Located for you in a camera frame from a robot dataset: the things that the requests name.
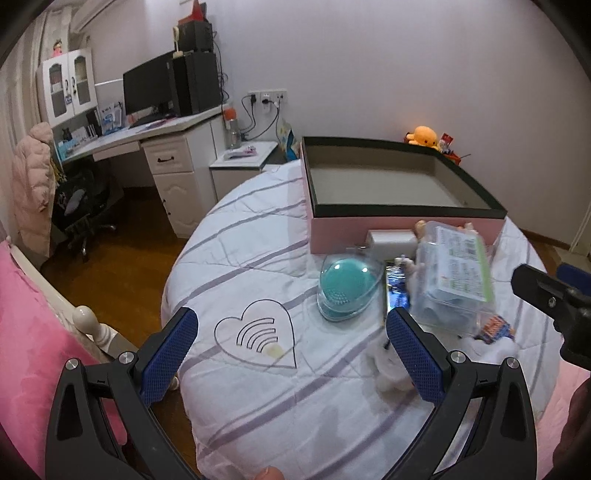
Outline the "wall power strip outlet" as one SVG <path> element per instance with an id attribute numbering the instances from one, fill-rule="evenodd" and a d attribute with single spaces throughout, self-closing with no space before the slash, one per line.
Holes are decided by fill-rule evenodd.
<path id="1" fill-rule="evenodd" d="M 256 97 L 259 103 L 286 103 L 287 90 L 286 89 L 270 89 L 270 90 L 250 90 L 247 92 L 249 96 Z"/>

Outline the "black computer monitor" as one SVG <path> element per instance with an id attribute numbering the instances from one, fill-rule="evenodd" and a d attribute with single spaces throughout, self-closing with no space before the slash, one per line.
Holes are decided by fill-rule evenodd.
<path id="1" fill-rule="evenodd" d="M 125 113 L 134 115 L 145 109 L 150 110 L 149 114 L 132 121 L 131 127 L 174 116 L 167 68 L 171 59 L 172 53 L 167 52 L 123 74 Z"/>

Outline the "pink puffer jacket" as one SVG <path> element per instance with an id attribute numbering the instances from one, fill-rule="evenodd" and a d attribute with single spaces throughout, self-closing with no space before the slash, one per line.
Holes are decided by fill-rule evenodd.
<path id="1" fill-rule="evenodd" d="M 23 244 L 48 257 L 56 179 L 52 166 L 53 132 L 47 122 L 34 125 L 16 145 L 12 162 L 15 220 Z"/>

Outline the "clear box with green label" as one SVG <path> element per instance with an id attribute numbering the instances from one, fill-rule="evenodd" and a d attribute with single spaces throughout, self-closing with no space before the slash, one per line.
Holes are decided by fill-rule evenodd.
<path id="1" fill-rule="evenodd" d="M 496 314 L 486 246 L 475 231 L 425 223 L 415 266 L 409 290 L 418 323 L 473 336 Z"/>

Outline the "black speaker on tower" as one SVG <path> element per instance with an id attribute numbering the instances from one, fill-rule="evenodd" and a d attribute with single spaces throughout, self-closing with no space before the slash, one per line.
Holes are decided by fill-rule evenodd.
<path id="1" fill-rule="evenodd" d="M 178 47 L 181 51 L 212 52 L 213 33 L 207 21 L 188 21 L 177 26 Z"/>

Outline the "colourful snack packet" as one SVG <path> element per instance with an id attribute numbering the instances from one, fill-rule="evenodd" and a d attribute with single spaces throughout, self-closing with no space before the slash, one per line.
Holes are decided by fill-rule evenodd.
<path id="1" fill-rule="evenodd" d="M 502 316 L 490 317 L 475 336 L 476 340 L 493 344 L 503 338 L 515 339 L 515 330 Z"/>

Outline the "white striped table cover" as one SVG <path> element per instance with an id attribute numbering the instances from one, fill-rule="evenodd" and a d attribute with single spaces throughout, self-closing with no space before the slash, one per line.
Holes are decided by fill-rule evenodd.
<path id="1" fill-rule="evenodd" d="M 235 188 L 198 225 L 166 282 L 161 316 L 198 318 L 180 390 L 209 479 L 267 466 L 290 479 L 379 479 L 432 411 L 412 387 L 381 392 L 370 348 L 384 297 L 332 323 L 318 311 L 301 165 Z"/>

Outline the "black office chair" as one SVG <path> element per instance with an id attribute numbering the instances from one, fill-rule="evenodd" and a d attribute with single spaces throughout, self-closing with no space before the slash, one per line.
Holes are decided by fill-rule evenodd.
<path id="1" fill-rule="evenodd" d="M 116 184 L 106 166 L 91 157 L 68 162 L 53 202 L 51 247 L 59 253 L 79 254 L 87 262 L 91 242 L 103 232 L 116 230 L 108 221 L 108 211 L 117 200 Z"/>

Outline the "white fluffy plush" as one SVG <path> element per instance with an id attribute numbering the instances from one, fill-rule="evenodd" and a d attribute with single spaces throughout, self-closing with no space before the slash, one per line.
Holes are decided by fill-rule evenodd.
<path id="1" fill-rule="evenodd" d="M 414 389 L 413 381 L 402 359 L 390 342 L 376 340 L 370 343 L 368 355 L 373 360 L 376 373 L 377 390 L 382 393 Z"/>

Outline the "teal brush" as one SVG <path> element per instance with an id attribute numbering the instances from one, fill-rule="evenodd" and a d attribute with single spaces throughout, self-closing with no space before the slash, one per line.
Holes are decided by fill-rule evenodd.
<path id="1" fill-rule="evenodd" d="M 339 323 L 360 315 L 374 298 L 384 271 L 383 262 L 361 253 L 325 257 L 317 295 L 322 317 Z"/>

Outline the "beige curtain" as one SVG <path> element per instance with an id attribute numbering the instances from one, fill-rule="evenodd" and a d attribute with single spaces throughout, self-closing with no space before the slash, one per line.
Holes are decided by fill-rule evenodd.
<path id="1" fill-rule="evenodd" d="M 36 72 L 53 53 L 56 41 L 69 49 L 72 8 L 41 13 L 27 27 L 1 67 L 1 223 L 16 231 L 13 207 L 12 160 L 16 144 L 41 122 Z"/>

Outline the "small pig doll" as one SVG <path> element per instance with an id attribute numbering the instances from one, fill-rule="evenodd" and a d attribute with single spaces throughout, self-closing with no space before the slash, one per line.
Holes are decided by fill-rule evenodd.
<path id="1" fill-rule="evenodd" d="M 426 225 L 427 222 L 425 220 L 419 220 L 414 227 L 414 233 L 418 240 L 421 240 L 426 234 Z M 475 229 L 472 222 L 466 222 L 464 225 L 460 225 L 457 227 L 457 230 L 464 231 L 473 235 L 477 235 L 478 231 Z"/>

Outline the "white power adapter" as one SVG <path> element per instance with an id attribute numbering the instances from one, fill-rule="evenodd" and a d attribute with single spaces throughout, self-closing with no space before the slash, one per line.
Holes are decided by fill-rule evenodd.
<path id="1" fill-rule="evenodd" d="M 415 258 L 418 238 L 412 230 L 370 230 L 366 241 L 358 249 L 379 261 L 398 257 Z"/>

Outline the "blue patterned bag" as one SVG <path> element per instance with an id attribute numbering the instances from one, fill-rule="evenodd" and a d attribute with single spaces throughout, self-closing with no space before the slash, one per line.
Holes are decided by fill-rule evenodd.
<path id="1" fill-rule="evenodd" d="M 283 118 L 277 122 L 276 138 L 287 162 L 300 159 L 300 140 L 294 134 L 290 123 Z"/>

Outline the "red toy crate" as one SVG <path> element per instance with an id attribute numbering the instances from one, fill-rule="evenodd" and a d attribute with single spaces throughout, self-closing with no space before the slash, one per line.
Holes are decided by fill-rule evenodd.
<path id="1" fill-rule="evenodd" d="M 454 138 L 448 133 L 444 133 L 439 140 L 439 150 L 446 158 L 453 161 L 457 166 L 459 166 L 464 158 L 469 157 L 469 154 L 466 154 L 464 156 L 458 155 L 452 149 L 453 142 Z"/>

